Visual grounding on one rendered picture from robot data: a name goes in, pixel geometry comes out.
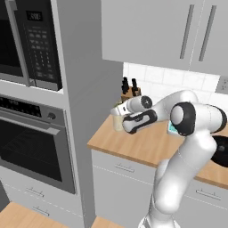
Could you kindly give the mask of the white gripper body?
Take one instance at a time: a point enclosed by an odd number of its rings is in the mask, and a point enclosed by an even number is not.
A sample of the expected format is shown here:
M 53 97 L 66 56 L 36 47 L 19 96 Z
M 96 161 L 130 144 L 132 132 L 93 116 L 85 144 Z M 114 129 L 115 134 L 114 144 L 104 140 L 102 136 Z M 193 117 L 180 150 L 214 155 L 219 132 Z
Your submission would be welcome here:
M 119 107 L 116 106 L 110 110 L 110 114 L 113 116 L 123 116 L 123 113 L 120 111 Z

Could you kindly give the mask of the glass of lemonade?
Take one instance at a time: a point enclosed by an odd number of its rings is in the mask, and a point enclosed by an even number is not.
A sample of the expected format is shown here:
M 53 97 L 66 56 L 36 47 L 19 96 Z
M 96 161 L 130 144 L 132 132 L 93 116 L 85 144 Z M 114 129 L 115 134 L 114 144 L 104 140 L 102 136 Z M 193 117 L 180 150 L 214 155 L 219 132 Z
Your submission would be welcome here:
M 115 131 L 120 132 L 123 130 L 123 116 L 114 116 L 113 117 L 113 128 Z

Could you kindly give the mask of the wooden knife block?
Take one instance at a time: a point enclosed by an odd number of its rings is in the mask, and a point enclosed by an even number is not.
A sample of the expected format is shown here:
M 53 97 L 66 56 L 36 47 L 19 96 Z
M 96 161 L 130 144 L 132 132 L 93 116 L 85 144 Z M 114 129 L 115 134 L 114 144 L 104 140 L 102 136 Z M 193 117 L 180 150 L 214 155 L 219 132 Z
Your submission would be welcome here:
M 128 80 L 126 77 L 123 77 L 122 80 L 122 94 L 121 101 L 124 102 L 130 98 L 141 95 L 141 88 L 137 86 L 136 79 L 132 79 L 132 85 L 128 84 Z

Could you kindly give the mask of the grey tall oven cabinet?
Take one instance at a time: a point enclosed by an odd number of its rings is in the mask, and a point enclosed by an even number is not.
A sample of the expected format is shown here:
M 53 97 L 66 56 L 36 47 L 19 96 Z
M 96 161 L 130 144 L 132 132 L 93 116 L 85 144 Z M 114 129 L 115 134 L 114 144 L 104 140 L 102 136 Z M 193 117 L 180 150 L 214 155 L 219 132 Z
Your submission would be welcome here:
M 62 89 L 0 79 L 0 94 L 64 110 L 75 193 L 84 228 L 95 219 L 92 154 L 88 141 L 120 96 L 123 65 L 102 57 L 101 0 L 51 0 Z

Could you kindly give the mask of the grey drawer front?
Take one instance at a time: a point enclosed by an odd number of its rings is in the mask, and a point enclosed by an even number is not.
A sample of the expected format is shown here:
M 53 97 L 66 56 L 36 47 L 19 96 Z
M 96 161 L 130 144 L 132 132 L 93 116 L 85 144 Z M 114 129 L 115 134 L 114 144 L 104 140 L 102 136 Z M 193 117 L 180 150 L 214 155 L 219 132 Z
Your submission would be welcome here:
M 224 188 L 192 180 L 185 195 L 228 209 L 228 190 Z
M 13 201 L 19 202 L 21 196 L 30 196 L 58 208 L 66 209 L 75 215 L 82 215 L 80 199 L 76 194 L 68 193 L 1 166 L 0 180 L 9 198 Z
M 92 161 L 93 165 L 96 167 L 134 178 L 135 180 L 142 181 L 143 183 L 153 184 L 153 179 L 156 171 L 154 167 L 148 167 L 146 165 L 128 159 L 123 159 L 96 150 L 92 150 Z M 130 173 L 125 170 L 116 168 L 116 164 L 121 164 L 124 167 L 131 167 L 134 169 L 134 172 Z
M 31 193 L 18 190 L 9 184 L 4 183 L 4 189 L 10 201 L 21 206 L 34 210 L 38 214 L 46 216 L 54 221 L 68 226 L 69 228 L 84 228 L 83 217 L 77 215 L 72 210 L 59 207 L 54 203 L 33 196 Z

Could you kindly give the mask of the teal and white box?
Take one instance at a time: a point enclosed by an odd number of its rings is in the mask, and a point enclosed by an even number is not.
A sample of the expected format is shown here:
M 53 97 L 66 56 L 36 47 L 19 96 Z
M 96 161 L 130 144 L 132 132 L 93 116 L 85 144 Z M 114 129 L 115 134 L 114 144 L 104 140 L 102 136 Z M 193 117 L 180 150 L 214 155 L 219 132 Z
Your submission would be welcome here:
M 175 129 L 175 127 L 172 125 L 172 122 L 171 121 L 168 121 L 167 133 L 168 134 L 171 134 L 171 135 L 178 135 L 178 132 Z

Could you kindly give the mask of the grey base cupboard door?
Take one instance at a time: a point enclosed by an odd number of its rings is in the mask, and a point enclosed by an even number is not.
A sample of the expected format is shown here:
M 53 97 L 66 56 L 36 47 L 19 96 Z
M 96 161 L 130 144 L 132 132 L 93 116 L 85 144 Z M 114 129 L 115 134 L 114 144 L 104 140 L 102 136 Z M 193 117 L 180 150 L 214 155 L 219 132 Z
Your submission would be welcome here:
M 96 215 L 125 228 L 138 228 L 148 212 L 152 185 L 97 166 L 93 172 Z

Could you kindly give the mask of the steel built-in oven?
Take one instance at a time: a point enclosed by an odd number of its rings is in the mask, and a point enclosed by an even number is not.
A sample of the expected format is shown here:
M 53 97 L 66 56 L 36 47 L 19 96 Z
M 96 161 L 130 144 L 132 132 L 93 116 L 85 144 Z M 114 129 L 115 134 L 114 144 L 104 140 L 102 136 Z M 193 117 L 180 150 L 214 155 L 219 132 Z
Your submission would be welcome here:
M 60 130 L 51 135 L 0 119 L 0 166 L 75 193 L 64 110 L 0 94 L 0 117 Z

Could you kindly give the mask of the black microwave oven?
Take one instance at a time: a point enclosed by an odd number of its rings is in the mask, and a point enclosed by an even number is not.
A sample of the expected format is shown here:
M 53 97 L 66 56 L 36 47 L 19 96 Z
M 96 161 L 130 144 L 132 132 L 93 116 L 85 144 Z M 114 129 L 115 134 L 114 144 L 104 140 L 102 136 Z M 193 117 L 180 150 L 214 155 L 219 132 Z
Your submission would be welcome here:
M 61 90 L 51 0 L 15 2 L 15 19 L 32 86 Z M 0 0 L 0 79 L 25 85 L 5 0 Z

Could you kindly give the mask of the black round pan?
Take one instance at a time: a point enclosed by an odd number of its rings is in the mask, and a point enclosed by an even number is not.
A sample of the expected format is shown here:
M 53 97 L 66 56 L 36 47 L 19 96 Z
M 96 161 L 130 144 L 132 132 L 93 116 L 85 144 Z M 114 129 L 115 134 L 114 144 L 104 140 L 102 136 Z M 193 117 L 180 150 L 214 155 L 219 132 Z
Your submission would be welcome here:
M 211 160 L 219 166 L 228 167 L 228 137 L 214 135 L 213 138 L 217 147 Z

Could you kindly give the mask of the grey wall cupboard door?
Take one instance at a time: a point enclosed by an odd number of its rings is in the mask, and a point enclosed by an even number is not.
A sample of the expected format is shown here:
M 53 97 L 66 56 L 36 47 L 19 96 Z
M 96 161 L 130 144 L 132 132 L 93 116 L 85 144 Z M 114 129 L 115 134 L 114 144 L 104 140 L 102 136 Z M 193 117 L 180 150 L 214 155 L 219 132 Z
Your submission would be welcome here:
M 199 61 L 212 5 L 216 5 L 216 14 L 204 60 Z M 204 1 L 190 71 L 228 77 L 228 0 Z
M 204 0 L 102 0 L 102 57 L 187 70 Z M 194 4 L 184 58 L 189 6 Z

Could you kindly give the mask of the grey wall socket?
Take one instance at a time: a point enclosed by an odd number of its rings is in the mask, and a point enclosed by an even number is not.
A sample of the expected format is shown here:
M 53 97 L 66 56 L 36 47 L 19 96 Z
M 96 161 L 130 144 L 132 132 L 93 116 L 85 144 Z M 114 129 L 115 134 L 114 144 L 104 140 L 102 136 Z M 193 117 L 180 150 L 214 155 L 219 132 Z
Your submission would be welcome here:
M 218 94 L 228 94 L 228 77 L 221 76 L 219 78 L 219 81 L 216 87 L 216 92 Z

